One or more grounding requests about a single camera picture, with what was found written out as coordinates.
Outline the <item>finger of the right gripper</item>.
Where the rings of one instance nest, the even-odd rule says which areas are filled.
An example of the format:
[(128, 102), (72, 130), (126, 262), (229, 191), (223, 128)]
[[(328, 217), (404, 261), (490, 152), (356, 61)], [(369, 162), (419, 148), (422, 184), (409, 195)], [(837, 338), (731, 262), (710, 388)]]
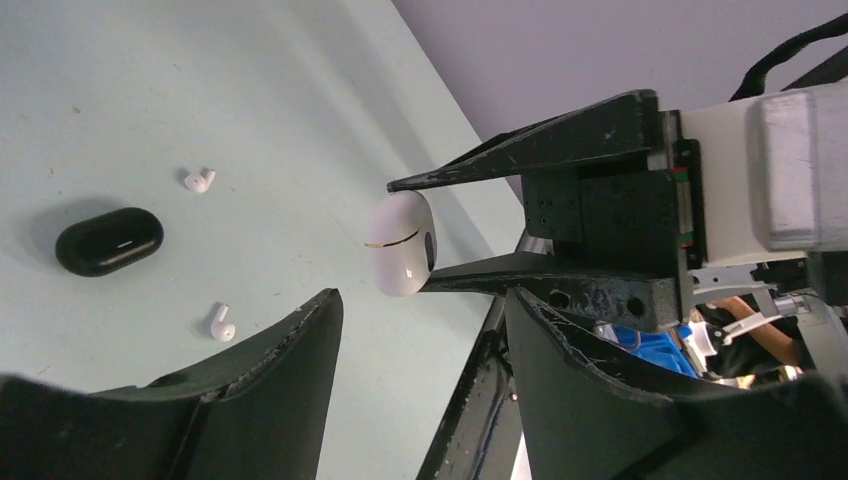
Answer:
[(659, 146), (657, 92), (637, 89), (499, 134), (453, 161), (393, 180), (390, 193), (416, 191), (535, 172), (599, 165)]
[(531, 252), (515, 252), (433, 271), (427, 293), (481, 293), (504, 297), (522, 288), (554, 309), (646, 333), (681, 323), (677, 280), (577, 263)]

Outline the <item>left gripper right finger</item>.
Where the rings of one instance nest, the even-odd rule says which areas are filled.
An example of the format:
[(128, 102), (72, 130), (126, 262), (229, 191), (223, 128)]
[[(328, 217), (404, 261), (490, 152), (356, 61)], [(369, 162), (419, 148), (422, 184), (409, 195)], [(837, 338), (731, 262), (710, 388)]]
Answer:
[(536, 479), (843, 479), (847, 381), (739, 389), (671, 372), (508, 292), (512, 370)]

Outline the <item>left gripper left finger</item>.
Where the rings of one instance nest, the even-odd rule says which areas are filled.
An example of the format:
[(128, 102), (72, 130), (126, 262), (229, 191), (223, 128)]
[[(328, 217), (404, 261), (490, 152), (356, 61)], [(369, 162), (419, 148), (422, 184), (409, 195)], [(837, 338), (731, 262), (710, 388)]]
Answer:
[(344, 307), (325, 289), (145, 387), (84, 394), (1, 378), (5, 479), (312, 479)]

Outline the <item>white earbud charging case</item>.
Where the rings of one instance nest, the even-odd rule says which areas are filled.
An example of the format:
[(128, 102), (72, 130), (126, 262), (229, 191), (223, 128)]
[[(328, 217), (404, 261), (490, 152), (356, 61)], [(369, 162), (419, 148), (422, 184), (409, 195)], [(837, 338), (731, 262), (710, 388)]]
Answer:
[(365, 247), (381, 293), (407, 297), (419, 292), (437, 259), (436, 229), (426, 198), (416, 191), (383, 198), (369, 217)]

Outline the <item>black earbud charging case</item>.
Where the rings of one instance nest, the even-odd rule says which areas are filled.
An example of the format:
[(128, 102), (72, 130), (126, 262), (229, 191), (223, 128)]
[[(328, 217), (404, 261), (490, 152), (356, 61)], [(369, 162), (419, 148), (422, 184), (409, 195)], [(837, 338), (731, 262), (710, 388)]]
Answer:
[(75, 223), (58, 236), (55, 256), (68, 272), (103, 277), (154, 254), (164, 227), (151, 212), (126, 207)]

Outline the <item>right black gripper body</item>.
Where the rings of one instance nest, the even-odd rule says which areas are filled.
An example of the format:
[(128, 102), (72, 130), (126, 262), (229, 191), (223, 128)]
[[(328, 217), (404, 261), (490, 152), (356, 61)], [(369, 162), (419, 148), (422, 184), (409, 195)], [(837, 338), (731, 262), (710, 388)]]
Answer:
[(702, 267), (700, 144), (684, 137), (680, 111), (659, 120), (660, 143), (647, 153), (522, 175), (528, 234), (601, 269), (673, 277)]

